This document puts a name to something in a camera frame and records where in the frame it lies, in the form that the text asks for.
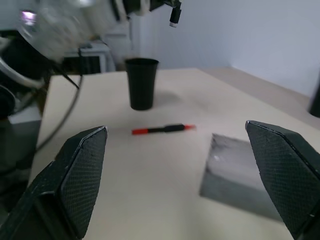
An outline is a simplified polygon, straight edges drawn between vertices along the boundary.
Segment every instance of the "table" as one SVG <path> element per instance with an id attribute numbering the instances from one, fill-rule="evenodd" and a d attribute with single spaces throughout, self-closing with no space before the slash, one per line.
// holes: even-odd
<path id="1" fill-rule="evenodd" d="M 299 132 L 320 150 L 319 130 L 196 68 L 160 70 L 154 108 L 129 106 L 125 72 L 86 76 L 72 115 L 34 159 L 31 179 L 67 138 L 106 125 L 101 184 L 85 240 L 290 240 L 276 221 L 198 196 L 212 133 L 248 140 L 246 120 Z M 56 127 L 75 93 L 52 79 L 38 142 Z M 197 130 L 131 136 L 173 123 Z"/>

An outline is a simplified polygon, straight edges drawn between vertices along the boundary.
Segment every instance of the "white wall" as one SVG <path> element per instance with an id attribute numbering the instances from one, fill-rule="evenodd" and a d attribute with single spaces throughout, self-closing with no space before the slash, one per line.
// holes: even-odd
<path id="1" fill-rule="evenodd" d="M 162 68 L 233 66 L 311 95 L 320 70 L 319 0 L 185 0 L 141 20 L 141 54 Z"/>

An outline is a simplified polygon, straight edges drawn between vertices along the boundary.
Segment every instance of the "black plastic cup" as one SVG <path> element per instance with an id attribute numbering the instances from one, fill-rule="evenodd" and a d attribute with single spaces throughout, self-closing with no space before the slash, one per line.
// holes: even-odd
<path id="1" fill-rule="evenodd" d="M 125 61 L 132 109 L 144 111 L 152 108 L 158 64 L 159 61 L 149 58 L 132 58 Z"/>

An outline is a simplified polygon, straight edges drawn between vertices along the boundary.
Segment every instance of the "red marker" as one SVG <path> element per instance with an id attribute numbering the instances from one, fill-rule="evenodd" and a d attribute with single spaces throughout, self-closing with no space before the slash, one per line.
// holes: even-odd
<path id="1" fill-rule="evenodd" d="M 196 128 L 196 125 L 177 124 L 177 125 L 168 125 L 165 127 L 134 129 L 132 130 L 132 135 L 180 132 L 180 131 L 195 129 L 195 128 Z"/>

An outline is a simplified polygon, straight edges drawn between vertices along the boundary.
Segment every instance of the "table surface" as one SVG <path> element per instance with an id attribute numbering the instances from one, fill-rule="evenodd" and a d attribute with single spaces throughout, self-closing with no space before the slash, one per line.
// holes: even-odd
<path id="1" fill-rule="evenodd" d="M 39 143 L 74 93 L 60 76 L 52 79 Z M 199 69 L 158 71 L 154 107 L 143 112 L 129 106 L 125 72 L 86 76 L 69 120 L 35 157 L 31 179 L 69 137 L 106 125 L 101 184 L 85 240 L 291 240 L 279 222 L 198 195 L 212 133 L 248 140 L 247 120 L 299 132 L 320 151 L 319 130 Z M 173 123 L 197 130 L 131 135 L 134 128 Z"/>

